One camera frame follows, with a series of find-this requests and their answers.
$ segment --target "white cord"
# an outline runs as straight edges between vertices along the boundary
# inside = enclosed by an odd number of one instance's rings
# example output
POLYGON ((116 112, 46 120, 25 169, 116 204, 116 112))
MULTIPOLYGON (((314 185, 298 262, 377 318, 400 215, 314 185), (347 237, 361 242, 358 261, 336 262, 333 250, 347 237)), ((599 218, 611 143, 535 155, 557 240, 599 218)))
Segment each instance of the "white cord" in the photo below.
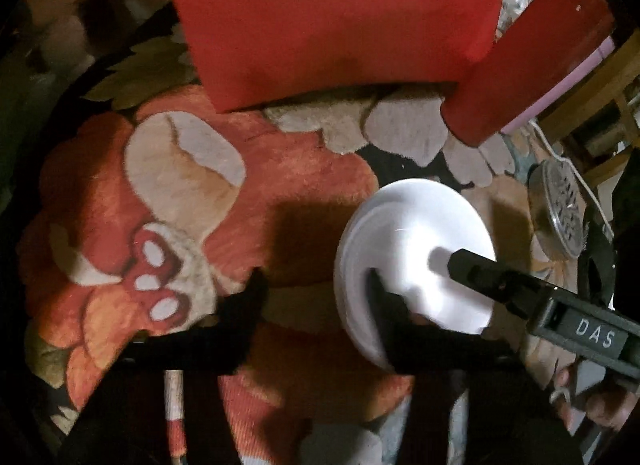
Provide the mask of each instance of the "white cord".
POLYGON ((602 206, 600 205, 600 202, 598 201, 598 199, 596 198, 595 194, 593 193, 593 191, 589 188, 589 186, 587 185, 587 182, 582 178, 582 175, 578 172, 578 170, 575 168, 574 162, 572 162, 570 159, 565 158, 563 156, 560 156, 558 153, 556 153, 556 151, 554 151, 554 148, 551 147, 551 144, 549 143, 549 141, 546 139, 545 133, 542 132, 542 129, 540 128, 540 126, 538 125, 538 122, 536 121, 536 119, 532 119, 529 121, 529 124, 531 124, 531 127, 533 127, 536 131, 536 133, 539 135, 540 140, 542 140, 542 143, 545 144, 546 149, 548 150, 549 154, 551 154, 551 156, 553 156, 554 158, 556 158, 558 161, 560 162, 564 162, 569 164, 569 167, 571 167, 571 170, 574 172, 575 177, 578 178, 578 181, 580 182, 580 184, 584 187, 584 189, 587 191, 587 194, 589 194, 589 197, 591 198, 591 200, 593 201, 593 203, 595 204, 595 206, 598 209, 598 212, 600 213, 600 215, 602 216, 602 221, 604 221, 605 226, 607 227, 607 230, 609 231, 610 234, 610 239, 613 239, 613 229, 611 228, 611 225, 609 225, 609 221, 607 220, 607 217, 604 215, 604 210, 602 210, 602 206))

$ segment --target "floral rug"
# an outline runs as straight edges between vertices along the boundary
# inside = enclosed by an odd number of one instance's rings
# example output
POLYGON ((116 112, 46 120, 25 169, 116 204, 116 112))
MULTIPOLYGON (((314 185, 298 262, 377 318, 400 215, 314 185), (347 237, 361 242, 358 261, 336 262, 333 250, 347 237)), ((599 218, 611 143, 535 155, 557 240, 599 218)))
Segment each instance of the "floral rug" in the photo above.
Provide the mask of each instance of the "floral rug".
MULTIPOLYGON (((499 260, 575 291, 576 264, 549 261, 534 235, 526 181, 546 154, 532 132, 469 148, 442 121, 437 86, 340 90, 220 114, 175 25, 78 88, 69 106, 81 125, 47 155, 42 209, 17 247, 28 366, 49 398, 44 423, 60 438, 137 331, 187 329, 263 267, 265 322, 246 364, 219 379, 243 462, 394 463, 412 380, 353 347, 332 271, 353 211, 402 178, 459 191, 499 260), (268 435, 266 419, 277 424, 268 435)), ((506 311, 489 330, 519 347, 541 385, 571 358, 525 336, 506 311)), ((179 371, 166 373, 166 390, 180 463, 179 371)), ((450 437, 455 463, 464 435, 450 437)))

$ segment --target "human hand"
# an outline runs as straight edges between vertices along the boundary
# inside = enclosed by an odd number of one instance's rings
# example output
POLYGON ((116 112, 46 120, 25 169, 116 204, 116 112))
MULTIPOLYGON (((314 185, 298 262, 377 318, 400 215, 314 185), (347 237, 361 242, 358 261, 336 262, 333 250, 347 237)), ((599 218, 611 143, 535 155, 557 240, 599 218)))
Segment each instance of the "human hand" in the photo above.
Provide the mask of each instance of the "human hand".
MULTIPOLYGON (((575 372, 575 365, 560 369, 554 376, 556 387, 568 387, 572 380, 572 373, 575 372)), ((626 419, 633 411, 638 397, 630 393, 621 385, 605 380, 596 393, 591 395, 586 403, 586 415, 602 427, 610 427, 614 431, 619 431, 625 424, 626 419)), ((569 428, 572 424, 571 405, 564 397, 559 397, 555 402, 558 415, 564 421, 564 425, 569 428)))

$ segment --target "wooden chair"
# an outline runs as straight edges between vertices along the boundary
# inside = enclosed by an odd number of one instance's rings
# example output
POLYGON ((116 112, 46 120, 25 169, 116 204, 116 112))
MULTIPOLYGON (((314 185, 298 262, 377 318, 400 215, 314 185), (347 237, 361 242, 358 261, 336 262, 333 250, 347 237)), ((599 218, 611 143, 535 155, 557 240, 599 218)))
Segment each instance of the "wooden chair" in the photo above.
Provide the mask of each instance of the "wooden chair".
POLYGON ((615 102, 630 146, 606 162, 588 170, 592 188, 616 175, 625 166, 633 146, 640 147, 640 130, 627 104, 624 90, 640 75, 640 30, 608 57, 578 90, 540 122, 551 144, 569 135, 594 114, 615 102))

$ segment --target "finger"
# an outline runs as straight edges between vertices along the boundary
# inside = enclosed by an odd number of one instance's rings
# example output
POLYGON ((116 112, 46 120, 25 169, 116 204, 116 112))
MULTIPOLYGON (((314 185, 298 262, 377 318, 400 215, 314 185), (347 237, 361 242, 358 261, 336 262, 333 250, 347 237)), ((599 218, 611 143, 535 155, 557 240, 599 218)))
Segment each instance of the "finger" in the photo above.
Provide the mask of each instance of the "finger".
POLYGON ((593 395, 587 401, 587 416, 598 425, 619 431, 638 399, 622 387, 593 395))
POLYGON ((564 426, 569 429, 571 426, 571 406, 569 403, 564 399, 564 397, 560 396, 554 402, 554 408, 564 423, 564 426))
POLYGON ((559 369, 554 375, 554 385, 556 387, 567 387, 571 379, 570 368, 559 369))
POLYGON ((411 312, 409 314, 409 320, 414 324, 416 324, 417 326, 435 326, 436 325, 436 323, 429 320, 427 317, 425 317, 425 315, 422 315, 420 313, 411 312))

